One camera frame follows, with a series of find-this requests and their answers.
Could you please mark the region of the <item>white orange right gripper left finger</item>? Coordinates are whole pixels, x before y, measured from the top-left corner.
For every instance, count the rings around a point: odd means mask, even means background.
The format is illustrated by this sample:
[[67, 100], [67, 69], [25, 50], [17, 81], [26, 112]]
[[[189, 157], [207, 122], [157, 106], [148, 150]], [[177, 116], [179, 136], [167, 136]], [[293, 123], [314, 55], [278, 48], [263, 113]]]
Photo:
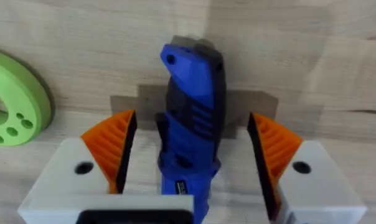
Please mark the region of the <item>white orange right gripper left finger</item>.
[[135, 110], [126, 110], [64, 139], [28, 196], [122, 194], [136, 129]]

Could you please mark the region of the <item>white orange right gripper right finger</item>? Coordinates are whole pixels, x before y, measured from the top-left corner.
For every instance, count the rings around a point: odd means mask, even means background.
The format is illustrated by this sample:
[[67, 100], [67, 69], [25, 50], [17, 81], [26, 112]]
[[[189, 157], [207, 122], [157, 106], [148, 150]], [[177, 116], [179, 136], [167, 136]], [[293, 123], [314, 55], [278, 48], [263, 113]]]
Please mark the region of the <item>white orange right gripper right finger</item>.
[[256, 113], [249, 115], [247, 131], [270, 223], [361, 221], [366, 204], [320, 142]]

